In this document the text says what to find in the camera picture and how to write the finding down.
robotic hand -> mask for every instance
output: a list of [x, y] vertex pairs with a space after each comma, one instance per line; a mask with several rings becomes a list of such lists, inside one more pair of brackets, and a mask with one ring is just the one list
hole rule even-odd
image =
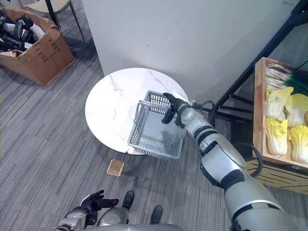
[[80, 206], [68, 212], [60, 224], [55, 227], [59, 231], [79, 231], [94, 225], [97, 221], [98, 211], [102, 208], [111, 208], [119, 203], [118, 199], [103, 199], [104, 190], [86, 196]]
[[176, 125], [186, 127], [196, 139], [202, 156], [202, 173], [225, 192], [225, 205], [232, 222], [230, 230], [299, 230], [269, 191], [249, 175], [244, 159], [233, 145], [187, 102], [169, 93], [164, 95], [169, 99], [171, 109], [162, 122], [170, 123], [175, 115]]

round white table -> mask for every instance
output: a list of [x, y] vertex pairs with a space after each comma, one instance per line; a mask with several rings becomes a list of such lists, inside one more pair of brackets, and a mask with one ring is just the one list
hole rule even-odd
[[94, 136], [118, 152], [140, 154], [127, 142], [137, 104], [148, 90], [160, 93], [176, 91], [187, 98], [181, 86], [161, 72], [146, 68], [113, 72], [92, 88], [86, 101], [86, 121]]

black metal shelf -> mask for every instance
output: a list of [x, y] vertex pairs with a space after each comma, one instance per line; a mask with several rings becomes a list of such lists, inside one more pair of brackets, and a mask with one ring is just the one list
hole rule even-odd
[[212, 119], [210, 123], [215, 126], [215, 115], [224, 116], [230, 119], [236, 119], [239, 121], [247, 122], [251, 120], [247, 120], [245, 118], [241, 118], [239, 116], [230, 115], [227, 113], [221, 114], [219, 109], [228, 109], [233, 111], [242, 111], [243, 113], [247, 113], [246, 109], [242, 108], [233, 108], [224, 106], [224, 103], [233, 98], [235, 100], [242, 101], [244, 103], [253, 105], [251, 100], [245, 99], [241, 96], [235, 95], [235, 92], [239, 89], [241, 85], [245, 83], [245, 81], [254, 73], [255, 64], [262, 58], [268, 57], [275, 48], [284, 40], [284, 38], [294, 29], [296, 26], [300, 26], [308, 23], [308, 0], [301, 0], [292, 10], [290, 17], [283, 24], [283, 26], [279, 29], [279, 31], [275, 34], [275, 36], [268, 42], [268, 44], [263, 48], [263, 50], [256, 56], [256, 58], [252, 61], [252, 63], [244, 70], [244, 72], [238, 77], [238, 79], [232, 84], [232, 86], [226, 91], [226, 93], [220, 98], [217, 102]]

small wooden block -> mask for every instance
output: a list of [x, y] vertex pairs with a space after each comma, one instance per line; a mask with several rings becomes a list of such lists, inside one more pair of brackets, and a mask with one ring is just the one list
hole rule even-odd
[[119, 160], [111, 160], [109, 167], [107, 169], [107, 174], [113, 175], [113, 176], [121, 176], [122, 170], [124, 167], [124, 163]]

gray carpet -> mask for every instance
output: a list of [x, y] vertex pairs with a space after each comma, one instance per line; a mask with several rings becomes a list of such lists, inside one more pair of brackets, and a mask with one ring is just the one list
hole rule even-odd
[[[153, 208], [160, 204], [162, 222], [190, 231], [228, 230], [223, 190], [202, 175], [200, 155], [190, 138], [185, 139], [179, 160], [162, 161], [118, 153], [92, 135], [84, 106], [103, 71], [81, 1], [73, 3], [86, 43], [69, 9], [59, 14], [63, 35], [76, 57], [69, 69], [47, 87], [0, 69], [0, 230], [52, 230], [85, 195], [100, 189], [105, 189], [106, 198], [120, 200], [128, 190], [135, 191], [131, 223], [149, 223]], [[229, 122], [218, 120], [217, 129], [230, 138]], [[106, 174], [113, 158], [125, 163], [121, 177]], [[307, 230], [308, 197], [269, 190]]]

